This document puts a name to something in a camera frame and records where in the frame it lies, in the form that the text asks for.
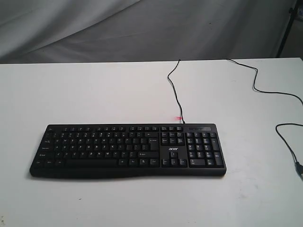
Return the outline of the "black tripod stand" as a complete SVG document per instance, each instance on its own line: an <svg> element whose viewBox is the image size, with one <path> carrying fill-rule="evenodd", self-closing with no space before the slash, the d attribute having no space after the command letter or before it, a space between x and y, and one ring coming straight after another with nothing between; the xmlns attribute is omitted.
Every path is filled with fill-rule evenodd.
<svg viewBox="0 0 303 227"><path fill-rule="evenodd" d="M284 46L286 44L286 41L287 41L287 38L289 36L289 33L291 31L291 28L292 28L292 25L293 25L293 22L294 22L294 19L296 18L297 16L297 12L298 12L298 7L301 3L301 0L296 0L295 1L295 5L293 7L291 7L288 11L289 13L289 21L287 23L287 26L286 26L286 29L285 29L285 32L284 32L284 35L282 37L282 40L281 40L281 43L280 43L280 46L278 48L278 51L277 51L277 54L276 54L276 58L280 58L281 56L281 53L284 49Z"/></svg>

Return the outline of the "black acer keyboard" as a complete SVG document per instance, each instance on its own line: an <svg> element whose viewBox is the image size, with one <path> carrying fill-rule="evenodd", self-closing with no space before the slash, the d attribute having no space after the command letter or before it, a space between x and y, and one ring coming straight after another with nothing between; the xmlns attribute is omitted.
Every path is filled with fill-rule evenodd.
<svg viewBox="0 0 303 227"><path fill-rule="evenodd" d="M33 177L102 179L223 176L214 124L50 124L29 169Z"/></svg>

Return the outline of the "grey backdrop cloth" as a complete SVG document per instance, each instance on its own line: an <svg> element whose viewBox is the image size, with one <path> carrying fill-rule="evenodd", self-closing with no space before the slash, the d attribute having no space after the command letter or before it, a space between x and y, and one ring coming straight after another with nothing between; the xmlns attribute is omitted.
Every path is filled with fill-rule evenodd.
<svg viewBox="0 0 303 227"><path fill-rule="evenodd" d="M276 57L294 0L3 0L1 63Z"/></svg>

